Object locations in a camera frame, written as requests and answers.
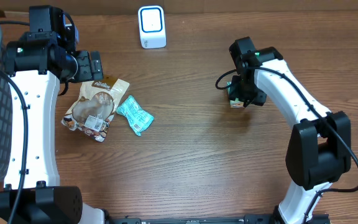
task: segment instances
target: white plug-in device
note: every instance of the white plug-in device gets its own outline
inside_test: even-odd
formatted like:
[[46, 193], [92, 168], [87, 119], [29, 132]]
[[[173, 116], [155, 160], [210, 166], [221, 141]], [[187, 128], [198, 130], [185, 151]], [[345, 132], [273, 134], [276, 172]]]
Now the white plug-in device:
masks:
[[160, 6], [144, 6], [137, 12], [139, 17], [140, 42], [145, 49], [165, 47], [164, 10]]

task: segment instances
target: robotic arm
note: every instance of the robotic arm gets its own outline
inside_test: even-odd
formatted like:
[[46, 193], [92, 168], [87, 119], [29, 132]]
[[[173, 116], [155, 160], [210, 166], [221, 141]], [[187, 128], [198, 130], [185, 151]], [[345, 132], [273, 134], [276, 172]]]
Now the robotic arm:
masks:
[[[320, 190], [330, 188], [341, 174], [349, 171], [351, 157], [337, 139], [324, 129], [317, 115], [295, 88], [301, 91], [319, 116], [335, 128], [348, 146], [351, 143], [350, 120], [343, 112], [332, 114], [316, 101], [292, 75], [275, 48], [256, 50], [251, 39], [246, 37], [235, 41], [229, 50], [239, 74], [232, 78], [234, 85], [229, 98], [240, 99], [244, 106], [263, 106], [266, 96], [269, 96], [293, 128], [285, 159], [292, 182], [270, 222], [302, 224], [305, 216], [306, 221], [310, 221], [319, 200], [317, 198], [306, 214], [313, 197]], [[327, 138], [327, 141], [318, 144], [319, 137]]]
[[[99, 52], [76, 51], [78, 31], [70, 15], [52, 6], [29, 9], [30, 31], [8, 43], [5, 73], [11, 85], [12, 144], [4, 191], [0, 192], [0, 217], [8, 221], [16, 195], [20, 202], [12, 223], [108, 223], [108, 213], [82, 202], [78, 187], [60, 186], [55, 160], [55, 105], [61, 83], [103, 78]], [[71, 24], [65, 23], [65, 17]], [[24, 130], [22, 110], [27, 110], [28, 150], [25, 179], [20, 187]]]

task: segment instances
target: cable clip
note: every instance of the cable clip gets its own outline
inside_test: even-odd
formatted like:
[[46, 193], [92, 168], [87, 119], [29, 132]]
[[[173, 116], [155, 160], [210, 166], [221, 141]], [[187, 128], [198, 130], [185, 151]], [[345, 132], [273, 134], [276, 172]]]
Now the cable clip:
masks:
[[316, 195], [318, 195], [319, 197], [323, 197], [323, 193], [322, 192], [318, 192], [318, 191], [316, 191]]
[[[312, 104], [310, 104], [310, 108], [314, 109], [314, 106]], [[307, 109], [308, 112], [310, 112], [310, 108]]]
[[29, 170], [26, 169], [25, 172], [22, 172], [22, 170], [19, 170], [19, 174], [20, 174], [20, 175], [21, 175], [21, 174], [24, 174], [24, 175], [29, 174]]

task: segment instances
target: teal wrapper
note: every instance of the teal wrapper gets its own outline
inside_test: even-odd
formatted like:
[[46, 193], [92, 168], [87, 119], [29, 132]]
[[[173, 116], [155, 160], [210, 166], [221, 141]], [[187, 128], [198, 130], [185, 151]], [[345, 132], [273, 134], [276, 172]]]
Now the teal wrapper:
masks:
[[154, 117], [144, 111], [133, 96], [128, 96], [128, 99], [118, 107], [117, 114], [127, 118], [129, 126], [138, 136], [141, 136], [140, 133], [145, 131], [154, 120]]
[[[227, 93], [230, 94], [230, 87], [227, 88]], [[243, 105], [244, 105], [244, 103], [239, 101], [238, 98], [236, 98], [236, 100], [231, 100], [230, 101], [230, 107], [231, 108], [243, 108]]]

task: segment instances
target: brown snack bag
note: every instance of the brown snack bag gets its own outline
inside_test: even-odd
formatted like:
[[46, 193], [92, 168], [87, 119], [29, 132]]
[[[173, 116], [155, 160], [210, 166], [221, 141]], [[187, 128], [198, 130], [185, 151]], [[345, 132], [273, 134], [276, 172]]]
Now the brown snack bag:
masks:
[[79, 129], [103, 142], [114, 112], [128, 87], [128, 82], [113, 77], [83, 82], [78, 100], [68, 109], [62, 124], [72, 131]]

